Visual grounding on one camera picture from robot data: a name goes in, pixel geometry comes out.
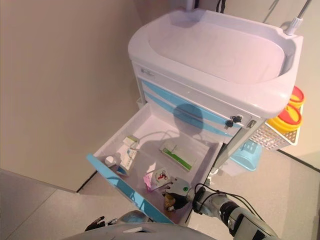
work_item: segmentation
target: white wire basket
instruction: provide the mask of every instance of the white wire basket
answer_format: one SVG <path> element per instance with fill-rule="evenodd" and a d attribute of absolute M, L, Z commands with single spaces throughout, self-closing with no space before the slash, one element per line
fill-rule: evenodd
<path fill-rule="evenodd" d="M 302 114 L 304 106 L 299 109 Z M 295 131 L 290 131 L 285 134 L 278 132 L 268 123 L 264 123 L 261 127 L 250 137 L 250 140 L 260 144 L 267 150 L 277 150 L 286 146 L 296 146 L 298 144 L 300 127 Z"/>

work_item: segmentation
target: black cable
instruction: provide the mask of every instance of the black cable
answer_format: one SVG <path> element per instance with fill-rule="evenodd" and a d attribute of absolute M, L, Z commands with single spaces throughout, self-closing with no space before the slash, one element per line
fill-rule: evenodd
<path fill-rule="evenodd" d="M 231 197 L 234 197 L 235 199 L 242 198 L 243 200 L 245 200 L 245 201 L 248 203 L 248 205 L 252 208 L 252 210 L 254 211 L 254 214 L 257 215 L 262 221 L 264 221 L 264 220 L 262 219 L 262 217 L 259 215 L 259 213 L 257 213 L 257 211 L 255 210 L 255 208 L 250 204 L 250 202 L 248 202 L 243 196 L 236 195 L 236 194 L 230 194 L 230 193 L 228 193 L 228 195 L 231 196 Z"/>
<path fill-rule="evenodd" d="M 245 207 L 246 207 L 253 215 L 256 215 L 258 218 L 260 218 L 262 221 L 264 221 L 264 220 L 262 219 L 262 217 L 257 213 L 257 211 L 255 210 L 255 208 L 250 204 L 250 202 L 248 202 L 248 200 L 245 199 L 243 196 L 240 196 L 240 195 L 237 195 L 237 194 L 233 194 L 233 193 L 229 193 L 229 192 L 214 190 L 214 189 L 212 189 L 211 187 L 208 187 L 207 185 L 205 185 L 205 184 L 203 184 L 203 183 L 198 183 L 198 184 L 195 185 L 195 187 L 194 187 L 194 194 L 196 194 L 197 186 L 199 186 L 199 185 L 201 185 L 201 186 L 203 186 L 203 187 L 206 187 L 207 189 L 215 192 L 216 194 L 217 194 L 217 193 L 221 193 L 221 194 L 229 195 L 229 196 L 231 196 L 231 197 L 239 200 L 240 202 L 242 202 L 242 203 L 245 205 Z M 203 204 L 205 203 L 205 201 L 209 198 L 209 196 L 202 202 L 201 207 L 203 206 Z"/>
<path fill-rule="evenodd" d="M 225 8 L 226 8 L 226 0 L 218 0 L 218 2 L 217 2 L 217 4 L 216 4 L 216 7 L 215 7 L 215 11 L 216 11 L 217 13 L 219 13 L 220 3 L 221 3 L 220 13 L 223 14 L 224 11 L 225 11 Z"/>
<path fill-rule="evenodd" d="M 208 200 L 208 198 L 210 198 L 211 196 L 216 195 L 216 194 L 218 194 L 218 193 L 217 193 L 217 192 L 214 192 L 214 193 L 211 193 L 209 196 L 207 196 L 207 197 L 204 199 L 204 201 L 201 203 L 201 206 L 200 206 L 200 208 L 199 208 L 199 211 L 201 210 L 201 208 L 202 208 L 202 206 L 205 204 L 205 202 Z"/>
<path fill-rule="evenodd" d="M 222 0 L 222 2 L 221 2 L 221 11 L 220 11 L 220 13 L 224 13 L 224 11 L 225 11 L 225 8 L 226 8 L 226 0 Z"/>
<path fill-rule="evenodd" d="M 218 1 L 215 7 L 215 11 L 218 13 L 219 12 L 219 5 L 220 5 L 221 0 Z"/>

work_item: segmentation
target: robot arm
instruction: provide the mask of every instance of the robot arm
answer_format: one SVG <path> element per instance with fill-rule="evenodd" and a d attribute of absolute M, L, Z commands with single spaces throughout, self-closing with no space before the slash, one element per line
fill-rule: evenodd
<path fill-rule="evenodd" d="M 279 240 L 276 233 L 264 221 L 238 206 L 224 193 L 206 191 L 204 187 L 195 192 L 181 178 L 177 178 L 165 193 L 175 199 L 169 211 L 182 208 L 191 202 L 196 213 L 220 219 L 228 227 L 234 240 Z"/>

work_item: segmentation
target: blue stripe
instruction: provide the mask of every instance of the blue stripe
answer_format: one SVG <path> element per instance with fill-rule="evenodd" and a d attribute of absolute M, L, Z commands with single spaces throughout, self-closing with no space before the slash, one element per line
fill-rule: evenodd
<path fill-rule="evenodd" d="M 115 174 L 109 167 L 104 165 L 92 154 L 88 154 L 86 159 L 95 167 L 95 169 L 113 186 L 120 189 L 134 204 L 152 220 L 158 223 L 173 224 L 173 222 L 162 214 L 157 208 L 151 205 L 139 193 L 133 190 L 125 181 Z"/>
<path fill-rule="evenodd" d="M 178 97 L 166 90 L 163 90 L 162 88 L 148 82 L 145 81 L 143 79 L 141 79 L 141 81 L 148 87 L 150 88 L 153 92 L 155 92 L 156 94 L 158 94 L 161 98 L 167 100 L 168 102 L 176 105 L 176 106 L 181 106 L 181 109 L 184 108 L 183 110 L 198 117 L 198 118 L 202 118 L 202 119 L 206 119 L 209 120 L 211 122 L 217 123 L 217 124 L 221 124 L 221 125 L 225 125 L 226 124 L 226 120 L 218 115 L 215 115 L 212 112 L 209 112 L 208 110 L 199 107 L 197 105 L 192 104 L 191 102 L 182 99 L 181 97 Z M 235 128 L 240 128 L 239 125 L 235 124 L 233 127 Z"/>
<path fill-rule="evenodd" d="M 221 131 L 213 126 L 210 126 L 209 124 L 207 124 L 205 122 L 202 122 L 198 119 L 195 119 L 195 118 L 191 117 L 190 115 L 180 111 L 179 109 L 175 109 L 174 107 L 170 106 L 169 104 L 167 104 L 164 101 L 161 101 L 160 99 L 156 98 L 155 96 L 151 95 L 148 92 L 144 92 L 144 94 L 147 95 L 149 98 L 151 98 L 155 103 L 157 103 L 163 109 L 174 114 L 175 117 L 179 118 L 180 120 L 182 120 L 188 124 L 191 124 L 191 125 L 193 125 L 197 128 L 200 128 L 200 129 L 205 129 L 205 130 L 207 130 L 211 133 L 214 133 L 214 134 L 219 134 L 219 135 L 226 136 L 226 137 L 232 137 L 231 135 L 229 135 L 228 133 L 226 133 L 224 131 Z"/>

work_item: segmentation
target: red lid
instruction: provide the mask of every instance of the red lid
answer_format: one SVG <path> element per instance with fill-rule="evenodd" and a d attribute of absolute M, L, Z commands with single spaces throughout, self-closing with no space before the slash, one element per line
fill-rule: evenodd
<path fill-rule="evenodd" d="M 298 125 L 301 123 L 302 117 L 298 109 L 288 104 L 278 117 L 287 124 Z"/>
<path fill-rule="evenodd" d="M 304 93 L 298 88 L 297 86 L 294 86 L 292 95 L 296 96 L 299 100 L 290 98 L 290 101 L 300 103 L 305 99 Z"/>

